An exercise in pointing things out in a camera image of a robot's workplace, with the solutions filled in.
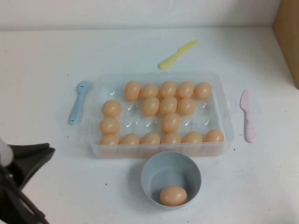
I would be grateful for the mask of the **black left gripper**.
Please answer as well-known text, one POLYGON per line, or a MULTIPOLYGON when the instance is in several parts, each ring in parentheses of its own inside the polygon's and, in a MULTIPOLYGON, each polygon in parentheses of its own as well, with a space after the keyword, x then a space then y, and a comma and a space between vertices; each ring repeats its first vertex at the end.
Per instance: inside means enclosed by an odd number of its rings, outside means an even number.
POLYGON ((8 146, 14 153, 14 161, 6 167, 6 170, 16 186, 25 186, 55 153, 55 149, 51 148, 49 143, 8 146))

